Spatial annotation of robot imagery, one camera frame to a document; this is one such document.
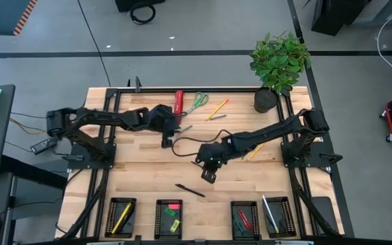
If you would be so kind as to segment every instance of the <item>butcher block tabletop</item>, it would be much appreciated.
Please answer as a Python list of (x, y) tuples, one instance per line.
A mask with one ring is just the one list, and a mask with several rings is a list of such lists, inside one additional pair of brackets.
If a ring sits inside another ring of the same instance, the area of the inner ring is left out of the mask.
[[(107, 88), (90, 88), (85, 107), (88, 109), (103, 109)], [(221, 129), (231, 133), (255, 131), (279, 122), (276, 108), (268, 113), (260, 114), (253, 108), (254, 93), (208, 93), (207, 104), (197, 108), (181, 122), (181, 128), (192, 125), (178, 137), (191, 137), (199, 140), (213, 139)], [(110, 102), (109, 111), (113, 111), (114, 99)], [(224, 118), (206, 121), (225, 99), (229, 101), (216, 113), (216, 116), (226, 114)], [(190, 109), (195, 100), (194, 93), (184, 94), (184, 111)], [(134, 110), (142, 107), (152, 109), (158, 104), (173, 107), (175, 93), (124, 93), (120, 98), (119, 112)], [(301, 109), (310, 109), (311, 102), (308, 89), (296, 86), (291, 91), (291, 101), (294, 113)], [(284, 115), (287, 116), (287, 105), (281, 98)], [(87, 125), (82, 130), (92, 137), (98, 136), (99, 126)], [(267, 142), (264, 147), (249, 161), (250, 153), (243, 159), (230, 160), (216, 173), (217, 179), (210, 184), (201, 178), (201, 168), (191, 161), (195, 156), (177, 157), (170, 148), (161, 148), (161, 134), (150, 131), (130, 132), (121, 128), (116, 129), (116, 157), (114, 167), (108, 178), (105, 205), (101, 224), (100, 240), (105, 238), (105, 224), (112, 197), (133, 197), (137, 199), (135, 213), (135, 228), (133, 240), (141, 235), (142, 240), (154, 240), (155, 207), (158, 199), (183, 200), (182, 239), (183, 240), (232, 240), (231, 234), (231, 201), (256, 201), (258, 205), (259, 226), (261, 237), (270, 239), (265, 226), (261, 195), (268, 197), (289, 198), (295, 230), (299, 238), (299, 227), (289, 171), (284, 167), (280, 143), (282, 138)], [(175, 145), (176, 153), (189, 154), (197, 152), (201, 143), (191, 140), (180, 140)], [(69, 178), (78, 170), (73, 170)], [(67, 231), (75, 222), (86, 205), (88, 184), (91, 178), (90, 169), (84, 169), (66, 187), (58, 226)], [(340, 213), (333, 191), (331, 178), (328, 173), (317, 168), (308, 168), (308, 180), (313, 197), (329, 197), (335, 212), (338, 230), (344, 233)], [(296, 170), (299, 181), (299, 170)], [(101, 179), (99, 170), (97, 183)], [(175, 186), (183, 184), (206, 197), (200, 197)], [(308, 211), (302, 203), (306, 233), (311, 235), (311, 225)], [(93, 235), (97, 205), (91, 212), (87, 236)], [(56, 237), (63, 233), (56, 231)]]

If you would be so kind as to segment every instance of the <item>concrete floor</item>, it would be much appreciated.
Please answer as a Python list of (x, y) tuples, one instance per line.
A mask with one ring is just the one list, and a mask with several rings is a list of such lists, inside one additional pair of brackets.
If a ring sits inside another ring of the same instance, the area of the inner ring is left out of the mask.
[[(310, 30), (313, 4), (302, 9), (304, 0), (294, 2), (310, 50), (376, 50), (378, 27), (344, 27), (336, 37), (314, 33)], [(81, 4), (101, 51), (250, 50), (268, 31), (294, 33), (283, 0), (167, 0), (156, 6), (157, 17), (144, 26), (118, 13), (113, 0), (81, 0)], [(392, 27), (385, 29), (381, 43), (392, 50)], [(20, 36), (0, 37), (0, 52), (95, 51), (76, 0), (38, 1)], [(126, 86), (135, 76), (144, 86), (258, 85), (249, 60), (247, 56), (145, 56), (104, 58), (104, 63), (112, 86)], [(314, 56), (312, 61), (333, 146), (344, 156), (339, 168), (355, 235), (392, 240), (392, 144), (385, 142), (388, 129), (378, 119), (383, 105), (392, 100), (392, 69), (378, 56)], [(16, 85), (13, 111), (41, 116), (48, 110), (79, 107), (88, 87), (108, 85), (99, 58), (0, 59), (0, 84), (10, 83)], [(308, 85), (305, 74), (299, 85)], [(40, 119), (14, 118), (46, 127)], [(7, 134), (7, 141), (26, 148), (44, 138), (25, 137), (13, 125)], [(68, 152), (69, 144), (63, 142), (59, 151)], [(58, 159), (50, 152), (34, 156), (10, 145), (4, 153), (31, 164)], [(21, 187), (25, 197), (20, 201), (49, 200), (31, 197), (38, 192), (34, 184)], [(59, 195), (55, 191), (50, 199)], [(19, 220), (16, 240), (51, 240), (59, 203), (53, 208), (28, 207), (25, 211), (47, 213)]]

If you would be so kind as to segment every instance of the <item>white electrical cord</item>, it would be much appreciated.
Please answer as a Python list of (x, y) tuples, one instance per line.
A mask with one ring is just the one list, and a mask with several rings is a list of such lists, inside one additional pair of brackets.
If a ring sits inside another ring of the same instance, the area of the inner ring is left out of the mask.
[(388, 22), (390, 22), (392, 20), (392, 17), (389, 18), (386, 23), (380, 28), (379, 34), (378, 34), (378, 38), (377, 38), (377, 45), (378, 45), (378, 52), (379, 55), (382, 59), (384, 59), (385, 62), (388, 63), (388, 65), (390, 65), (392, 67), (392, 64), (380, 53), (380, 46), (379, 46), (379, 38), (380, 38), (380, 34), (382, 33), (382, 30), (384, 29), (384, 27), (388, 24)]

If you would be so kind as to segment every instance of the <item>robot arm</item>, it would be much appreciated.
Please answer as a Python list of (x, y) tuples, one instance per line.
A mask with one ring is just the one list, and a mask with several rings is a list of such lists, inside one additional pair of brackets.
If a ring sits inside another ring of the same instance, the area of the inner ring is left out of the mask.
[(284, 121), (254, 132), (240, 132), (223, 137), (221, 142), (202, 144), (197, 153), (195, 164), (203, 169), (202, 178), (210, 183), (216, 181), (216, 171), (228, 160), (244, 157), (259, 144), (274, 140), (290, 133), (300, 133), (295, 140), (291, 155), (298, 159), (306, 157), (310, 145), (316, 137), (328, 132), (323, 112), (320, 110), (302, 110)]
[(85, 147), (91, 158), (98, 161), (104, 161), (109, 157), (106, 143), (99, 137), (90, 137), (82, 132), (80, 127), (84, 125), (117, 126), (126, 131), (159, 132), (163, 134), (163, 148), (172, 145), (169, 137), (174, 136), (175, 130), (179, 129), (176, 115), (173, 115), (172, 108), (166, 105), (157, 105), (152, 110), (140, 108), (123, 113), (63, 108), (48, 112), (46, 124), (50, 137), (57, 137), (60, 140), (65, 137)]

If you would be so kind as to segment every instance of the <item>potted plant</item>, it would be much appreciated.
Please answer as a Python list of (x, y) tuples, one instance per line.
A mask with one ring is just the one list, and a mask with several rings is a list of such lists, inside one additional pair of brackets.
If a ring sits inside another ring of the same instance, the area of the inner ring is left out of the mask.
[(278, 103), (281, 91), (291, 91), (298, 82), (299, 73), (305, 66), (311, 66), (311, 58), (305, 44), (289, 33), (270, 39), (270, 33), (263, 41), (257, 41), (250, 57), (250, 68), (259, 76), (263, 85), (255, 92), (254, 108), (265, 113)]

